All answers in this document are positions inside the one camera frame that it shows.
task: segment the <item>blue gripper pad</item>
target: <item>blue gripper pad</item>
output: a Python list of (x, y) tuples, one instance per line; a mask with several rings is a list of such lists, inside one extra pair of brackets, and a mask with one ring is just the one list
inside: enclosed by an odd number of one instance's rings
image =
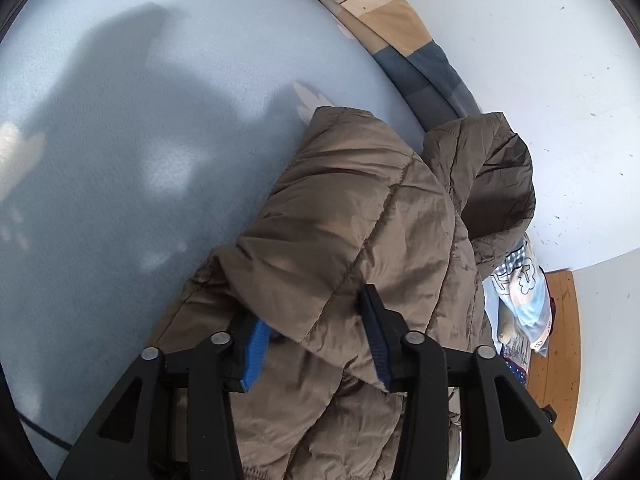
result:
[(251, 389), (260, 375), (270, 335), (271, 328), (265, 322), (260, 319), (255, 322), (254, 330), (246, 344), (244, 374), (240, 379), (240, 384), (246, 392)]
[(364, 330), (367, 333), (371, 357), (373, 357), (378, 379), (384, 383), (387, 390), (391, 391), (392, 374), (389, 347), (372, 301), (375, 301), (375, 299), (371, 298), (363, 288), (360, 293), (360, 315), (364, 323)]

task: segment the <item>checkered fabric patch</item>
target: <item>checkered fabric patch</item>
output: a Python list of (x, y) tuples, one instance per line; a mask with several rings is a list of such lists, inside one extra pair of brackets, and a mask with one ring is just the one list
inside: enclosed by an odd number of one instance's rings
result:
[(511, 274), (513, 269), (523, 266), (525, 257), (525, 245), (509, 253), (504, 261), (494, 270), (494, 274), (498, 276), (502, 274)]

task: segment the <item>wooden headboard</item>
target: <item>wooden headboard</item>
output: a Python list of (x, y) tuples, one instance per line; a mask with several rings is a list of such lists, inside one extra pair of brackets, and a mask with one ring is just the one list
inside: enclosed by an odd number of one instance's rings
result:
[(547, 357), (531, 356), (527, 390), (543, 408), (551, 404), (558, 420), (556, 433), (568, 446), (574, 429), (580, 386), (580, 322), (574, 276), (568, 270), (546, 275), (549, 293), (556, 301), (556, 318)]

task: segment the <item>black cable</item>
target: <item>black cable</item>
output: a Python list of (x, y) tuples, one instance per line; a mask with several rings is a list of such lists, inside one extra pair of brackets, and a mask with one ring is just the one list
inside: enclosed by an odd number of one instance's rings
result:
[(44, 430), (43, 428), (38, 426), (35, 422), (25, 417), (22, 413), (18, 412), (18, 418), (20, 418), (20, 420), (23, 421), (25, 425), (29, 426), (37, 434), (49, 440), (50, 443), (55, 444), (56, 446), (61, 447), (66, 451), (71, 451), (71, 447), (72, 447), (71, 444), (62, 440), (61, 438), (56, 437), (54, 434), (49, 433), (49, 431)]

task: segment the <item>wooden board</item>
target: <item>wooden board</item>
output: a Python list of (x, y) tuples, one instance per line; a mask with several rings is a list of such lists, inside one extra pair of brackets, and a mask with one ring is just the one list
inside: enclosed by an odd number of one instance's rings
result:
[(554, 428), (564, 445), (574, 429), (580, 385), (580, 322), (574, 276), (568, 270), (549, 273), (547, 283), (556, 300), (554, 330), (547, 357), (531, 356), (527, 390), (542, 408), (551, 404), (558, 420)]

